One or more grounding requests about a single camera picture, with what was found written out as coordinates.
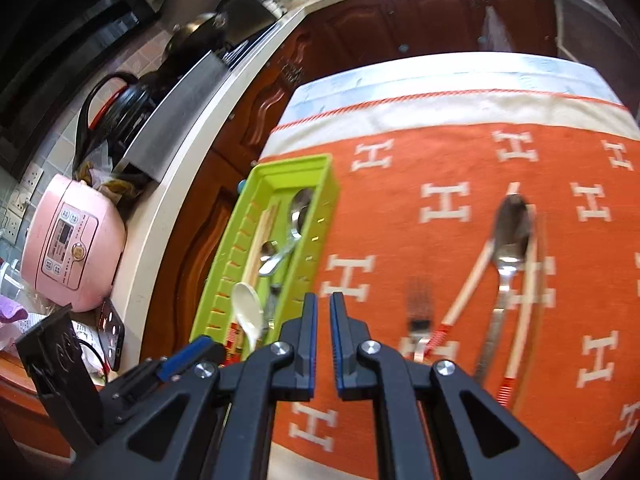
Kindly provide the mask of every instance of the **black mount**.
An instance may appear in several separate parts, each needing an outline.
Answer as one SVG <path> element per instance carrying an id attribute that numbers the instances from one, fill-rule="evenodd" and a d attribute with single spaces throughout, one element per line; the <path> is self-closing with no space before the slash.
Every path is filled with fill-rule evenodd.
<path id="1" fill-rule="evenodd" d="M 381 480 L 577 480 L 575 473 L 451 361 L 406 361 L 330 299 L 342 400 L 372 400 Z M 72 480 L 263 480 L 279 401 L 314 394 L 317 301 L 241 364 L 201 336 L 139 364 L 99 393 L 68 310 L 17 342 L 47 413 L 78 454 Z"/>

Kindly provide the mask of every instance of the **electrical outlet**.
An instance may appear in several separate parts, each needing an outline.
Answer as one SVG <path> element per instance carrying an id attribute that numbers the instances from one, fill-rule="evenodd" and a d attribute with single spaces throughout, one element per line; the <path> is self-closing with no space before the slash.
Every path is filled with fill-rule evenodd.
<path id="1" fill-rule="evenodd" d="M 27 211 L 27 207 L 29 206 L 31 195 L 32 194 L 29 191 L 25 190 L 21 186 L 17 186 L 11 193 L 11 198 L 6 205 L 7 209 L 14 212 L 20 218 L 23 218 Z"/>
<path id="2" fill-rule="evenodd" d="M 36 186 L 38 185 L 38 181 L 41 176 L 42 168 L 35 162 L 32 162 L 27 166 L 27 169 L 22 176 L 22 180 L 18 185 L 30 193 L 29 198 L 31 198 L 33 192 L 36 191 Z"/>
<path id="3" fill-rule="evenodd" d="M 18 239 L 18 230 L 20 229 L 22 218 L 13 211 L 7 210 L 4 215 L 4 220 L 4 234 L 2 235 L 2 238 L 5 238 L 11 245 L 15 245 L 16 240 Z"/>

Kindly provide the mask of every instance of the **fork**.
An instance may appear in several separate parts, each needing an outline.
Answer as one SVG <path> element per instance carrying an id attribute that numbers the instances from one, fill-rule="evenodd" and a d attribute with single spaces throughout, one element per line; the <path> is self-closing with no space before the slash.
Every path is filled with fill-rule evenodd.
<path id="1" fill-rule="evenodd" d="M 424 349 L 431 338 L 431 295 L 424 279 L 409 277 L 406 285 L 409 338 L 414 348 L 414 361 L 421 363 Z"/>

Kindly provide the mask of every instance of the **orange tablecloth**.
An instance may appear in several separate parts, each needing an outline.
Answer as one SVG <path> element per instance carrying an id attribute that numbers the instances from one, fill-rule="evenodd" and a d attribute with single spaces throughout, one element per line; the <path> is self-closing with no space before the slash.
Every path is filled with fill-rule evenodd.
<path id="1" fill-rule="evenodd" d="M 448 125 L 438 125 L 443 109 L 454 114 Z M 315 283 L 316 397 L 279 405 L 274 442 L 293 453 L 276 446 L 272 469 L 377 476 L 371 404 L 335 391 L 327 293 L 340 287 L 350 315 L 398 348 L 406 282 L 422 277 L 437 326 L 519 182 L 545 218 L 548 290 L 514 412 L 583 478 L 599 478 L 640 418 L 638 139 L 617 104 L 499 90 L 395 98 L 279 126 L 266 159 L 331 153 L 341 192 Z M 440 349 L 471 374 L 497 283 L 489 266 Z M 516 319 L 517 305 L 486 382 L 494 396 Z"/>

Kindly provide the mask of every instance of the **white ceramic spoon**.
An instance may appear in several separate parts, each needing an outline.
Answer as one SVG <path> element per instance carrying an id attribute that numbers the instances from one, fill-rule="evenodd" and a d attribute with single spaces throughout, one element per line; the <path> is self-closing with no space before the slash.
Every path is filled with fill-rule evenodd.
<path id="1" fill-rule="evenodd" d="M 231 306 L 253 352 L 262 333 L 264 313 L 260 298 L 251 285 L 238 282 L 231 289 Z"/>

